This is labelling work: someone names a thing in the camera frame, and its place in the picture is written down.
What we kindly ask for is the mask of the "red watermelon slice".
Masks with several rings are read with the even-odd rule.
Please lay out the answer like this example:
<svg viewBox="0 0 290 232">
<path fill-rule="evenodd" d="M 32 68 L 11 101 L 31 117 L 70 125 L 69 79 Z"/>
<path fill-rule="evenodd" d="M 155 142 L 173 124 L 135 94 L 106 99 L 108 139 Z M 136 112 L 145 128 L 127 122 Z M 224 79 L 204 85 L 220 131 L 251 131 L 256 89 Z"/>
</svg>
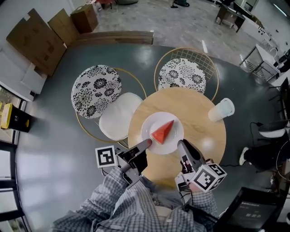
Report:
<svg viewBox="0 0 290 232">
<path fill-rule="evenodd" d="M 163 144 L 165 140 L 167 139 L 169 133 L 171 132 L 171 129 L 174 125 L 174 120 L 171 120 L 164 125 L 162 125 L 160 128 L 158 128 L 156 131 L 151 133 L 151 137 L 158 142 L 159 144 Z"/>
</svg>

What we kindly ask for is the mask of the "white round plate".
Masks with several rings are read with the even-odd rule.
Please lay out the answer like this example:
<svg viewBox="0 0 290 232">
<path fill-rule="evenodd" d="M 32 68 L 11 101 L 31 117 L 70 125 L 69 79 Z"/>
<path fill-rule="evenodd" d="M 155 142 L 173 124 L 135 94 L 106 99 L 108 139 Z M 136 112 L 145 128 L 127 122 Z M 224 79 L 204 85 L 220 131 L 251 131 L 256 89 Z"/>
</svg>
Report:
<svg viewBox="0 0 290 232">
<path fill-rule="evenodd" d="M 151 134 L 164 124 L 174 120 L 173 126 L 163 144 L 158 143 Z M 150 115 L 141 127 L 142 140 L 151 139 L 149 147 L 151 153 L 167 155 L 177 150 L 177 143 L 184 138 L 184 128 L 181 121 L 174 114 L 168 112 L 157 112 Z"/>
</svg>

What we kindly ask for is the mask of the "small flat cardboard sheet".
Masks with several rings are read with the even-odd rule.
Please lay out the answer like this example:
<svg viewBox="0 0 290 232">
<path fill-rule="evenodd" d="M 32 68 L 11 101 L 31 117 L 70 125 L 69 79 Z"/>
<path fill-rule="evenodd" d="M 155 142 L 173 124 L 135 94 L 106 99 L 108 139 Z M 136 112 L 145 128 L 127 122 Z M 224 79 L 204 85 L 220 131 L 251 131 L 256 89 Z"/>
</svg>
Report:
<svg viewBox="0 0 290 232">
<path fill-rule="evenodd" d="M 79 32 L 75 27 L 71 17 L 65 9 L 61 9 L 49 22 L 50 28 L 66 44 L 71 46 L 79 37 Z"/>
</svg>

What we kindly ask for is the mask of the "person's right forearm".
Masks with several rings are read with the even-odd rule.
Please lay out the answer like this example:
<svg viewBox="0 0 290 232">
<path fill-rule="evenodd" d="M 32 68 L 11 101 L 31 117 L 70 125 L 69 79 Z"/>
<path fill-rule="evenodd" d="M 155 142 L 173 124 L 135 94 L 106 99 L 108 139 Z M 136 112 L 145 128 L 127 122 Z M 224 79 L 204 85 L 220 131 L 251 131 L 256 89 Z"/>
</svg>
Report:
<svg viewBox="0 0 290 232">
<path fill-rule="evenodd" d="M 193 224 L 191 232 L 213 232 L 217 221 L 217 206 L 212 192 L 203 192 L 195 184 L 190 183 L 191 190 L 189 201 L 182 210 L 189 216 L 189 222 Z"/>
</svg>

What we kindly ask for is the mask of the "brown cardboard box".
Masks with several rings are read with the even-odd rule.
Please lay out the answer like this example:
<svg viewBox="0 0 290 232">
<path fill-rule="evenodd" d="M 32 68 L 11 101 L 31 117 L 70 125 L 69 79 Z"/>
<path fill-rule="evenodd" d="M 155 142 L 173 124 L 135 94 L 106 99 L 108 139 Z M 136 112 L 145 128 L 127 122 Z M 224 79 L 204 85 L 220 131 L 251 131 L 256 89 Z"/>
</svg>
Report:
<svg viewBox="0 0 290 232">
<path fill-rule="evenodd" d="M 78 7 L 70 16 L 80 34 L 91 33 L 98 25 L 97 15 L 92 4 Z"/>
</svg>

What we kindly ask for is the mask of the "person's left forearm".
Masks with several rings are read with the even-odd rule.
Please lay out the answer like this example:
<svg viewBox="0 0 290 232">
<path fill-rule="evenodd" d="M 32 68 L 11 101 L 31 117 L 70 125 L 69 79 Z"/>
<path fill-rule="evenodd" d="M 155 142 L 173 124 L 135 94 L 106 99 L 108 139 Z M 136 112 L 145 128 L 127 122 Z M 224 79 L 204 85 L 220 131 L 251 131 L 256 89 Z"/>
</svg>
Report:
<svg viewBox="0 0 290 232">
<path fill-rule="evenodd" d="M 127 186 L 121 169 L 113 168 L 79 210 L 53 222 L 51 232 L 163 232 L 148 189 L 142 182 Z"/>
</svg>

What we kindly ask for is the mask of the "dark wooden desk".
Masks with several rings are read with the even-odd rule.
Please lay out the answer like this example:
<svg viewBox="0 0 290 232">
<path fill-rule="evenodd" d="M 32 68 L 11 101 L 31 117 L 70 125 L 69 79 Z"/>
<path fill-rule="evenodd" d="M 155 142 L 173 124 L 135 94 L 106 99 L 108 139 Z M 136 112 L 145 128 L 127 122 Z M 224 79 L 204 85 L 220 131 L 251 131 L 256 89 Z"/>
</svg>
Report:
<svg viewBox="0 0 290 232">
<path fill-rule="evenodd" d="M 220 5 L 218 14 L 215 18 L 215 23 L 218 25 L 221 23 L 227 24 L 230 28 L 234 28 L 236 33 L 240 30 L 244 21 L 245 17 L 241 13 L 223 4 Z"/>
</svg>

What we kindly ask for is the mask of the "large flat cardboard sheet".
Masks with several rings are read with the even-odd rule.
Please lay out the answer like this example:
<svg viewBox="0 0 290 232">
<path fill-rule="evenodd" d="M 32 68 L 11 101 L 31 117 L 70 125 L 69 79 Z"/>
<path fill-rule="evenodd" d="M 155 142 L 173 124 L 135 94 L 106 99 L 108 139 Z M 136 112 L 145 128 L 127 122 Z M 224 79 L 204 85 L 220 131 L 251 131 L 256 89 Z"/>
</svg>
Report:
<svg viewBox="0 0 290 232">
<path fill-rule="evenodd" d="M 35 9 L 19 21 L 6 40 L 48 76 L 54 74 L 67 49 Z"/>
</svg>

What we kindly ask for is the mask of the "white table with metal frame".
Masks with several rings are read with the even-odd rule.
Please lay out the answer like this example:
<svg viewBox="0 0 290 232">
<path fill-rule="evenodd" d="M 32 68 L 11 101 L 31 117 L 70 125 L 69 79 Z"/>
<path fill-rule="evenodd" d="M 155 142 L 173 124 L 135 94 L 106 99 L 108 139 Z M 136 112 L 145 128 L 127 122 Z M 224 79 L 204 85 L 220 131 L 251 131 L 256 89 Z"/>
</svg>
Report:
<svg viewBox="0 0 290 232">
<path fill-rule="evenodd" d="M 269 82 L 280 74 L 279 69 L 274 66 L 275 62 L 270 53 L 256 44 L 245 57 L 241 56 L 239 67 Z"/>
</svg>

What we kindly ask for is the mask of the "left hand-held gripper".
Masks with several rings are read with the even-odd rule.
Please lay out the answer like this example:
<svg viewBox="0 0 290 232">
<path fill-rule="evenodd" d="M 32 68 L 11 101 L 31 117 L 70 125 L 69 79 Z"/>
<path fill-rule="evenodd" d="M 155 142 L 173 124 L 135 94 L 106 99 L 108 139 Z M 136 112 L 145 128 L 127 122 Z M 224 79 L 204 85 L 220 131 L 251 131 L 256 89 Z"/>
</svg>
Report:
<svg viewBox="0 0 290 232">
<path fill-rule="evenodd" d="M 115 153 L 114 146 L 96 148 L 97 166 L 104 168 L 119 167 L 122 178 L 127 182 L 127 189 L 133 187 L 139 180 L 143 170 L 148 166 L 146 149 L 152 145 L 151 139 L 145 139 L 125 152 Z"/>
</svg>

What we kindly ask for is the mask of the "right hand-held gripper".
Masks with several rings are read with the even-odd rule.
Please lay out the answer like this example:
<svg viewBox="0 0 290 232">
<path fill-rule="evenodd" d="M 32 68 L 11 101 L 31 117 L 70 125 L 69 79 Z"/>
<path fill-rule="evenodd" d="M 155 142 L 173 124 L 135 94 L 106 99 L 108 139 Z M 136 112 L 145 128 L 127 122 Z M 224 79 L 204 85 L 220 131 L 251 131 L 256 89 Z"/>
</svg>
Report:
<svg viewBox="0 0 290 232">
<path fill-rule="evenodd" d="M 174 178 L 179 192 L 186 190 L 193 183 L 203 192 L 214 190 L 227 176 L 218 164 L 204 164 L 201 151 L 187 140 L 179 140 L 177 144 L 182 169 L 198 169 L 197 171 L 180 172 Z"/>
</svg>

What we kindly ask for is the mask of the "white pitcher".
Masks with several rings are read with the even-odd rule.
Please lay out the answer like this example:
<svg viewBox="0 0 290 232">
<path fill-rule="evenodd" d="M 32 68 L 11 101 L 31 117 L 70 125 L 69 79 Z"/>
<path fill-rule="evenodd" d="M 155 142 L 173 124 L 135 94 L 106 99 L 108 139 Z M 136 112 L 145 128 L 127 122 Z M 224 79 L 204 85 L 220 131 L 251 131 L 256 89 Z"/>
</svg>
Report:
<svg viewBox="0 0 290 232">
<path fill-rule="evenodd" d="M 224 98 L 217 105 L 209 110 L 208 117 L 210 121 L 217 122 L 233 115 L 234 112 L 235 107 L 233 102 L 229 98 Z"/>
</svg>

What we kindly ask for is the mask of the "black tablet screen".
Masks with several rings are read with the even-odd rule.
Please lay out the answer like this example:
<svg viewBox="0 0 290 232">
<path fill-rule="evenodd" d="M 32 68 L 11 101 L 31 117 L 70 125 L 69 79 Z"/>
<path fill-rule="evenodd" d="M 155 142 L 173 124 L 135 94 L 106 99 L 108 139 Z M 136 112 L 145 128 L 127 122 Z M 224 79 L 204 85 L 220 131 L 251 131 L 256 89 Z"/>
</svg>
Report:
<svg viewBox="0 0 290 232">
<path fill-rule="evenodd" d="M 213 232 L 259 232 L 277 221 L 285 197 L 242 187 L 225 213 L 214 225 Z"/>
</svg>

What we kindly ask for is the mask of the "white flat panel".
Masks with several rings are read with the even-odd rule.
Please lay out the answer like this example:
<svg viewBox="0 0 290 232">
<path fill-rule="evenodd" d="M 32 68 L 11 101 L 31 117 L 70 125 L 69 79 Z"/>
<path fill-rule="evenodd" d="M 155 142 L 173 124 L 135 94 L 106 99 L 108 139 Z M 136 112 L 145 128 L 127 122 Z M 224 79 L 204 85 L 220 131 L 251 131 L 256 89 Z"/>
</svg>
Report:
<svg viewBox="0 0 290 232">
<path fill-rule="evenodd" d="M 32 63 L 26 71 L 22 70 L 0 47 L 0 85 L 3 88 L 32 102 L 41 93 L 47 77 Z"/>
</svg>

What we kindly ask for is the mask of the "floral cushion gold frame chair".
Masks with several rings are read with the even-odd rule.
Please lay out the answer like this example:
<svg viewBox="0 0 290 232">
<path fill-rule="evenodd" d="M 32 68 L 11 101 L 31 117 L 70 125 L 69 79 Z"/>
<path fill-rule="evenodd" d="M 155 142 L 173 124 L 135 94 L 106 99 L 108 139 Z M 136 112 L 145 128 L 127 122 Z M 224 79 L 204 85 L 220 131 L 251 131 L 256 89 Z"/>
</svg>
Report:
<svg viewBox="0 0 290 232">
<path fill-rule="evenodd" d="M 121 93 L 122 80 L 119 72 L 138 81 L 132 73 L 121 68 L 92 66 L 76 79 L 71 91 L 71 102 L 76 117 L 93 120 L 107 139 L 98 138 L 85 130 L 90 137 L 128 148 L 130 122 L 143 100 L 131 92 Z"/>
<path fill-rule="evenodd" d="M 191 47 L 174 48 L 157 62 L 155 89 L 184 87 L 204 94 L 213 101 L 219 89 L 219 74 L 213 60 Z"/>
</svg>

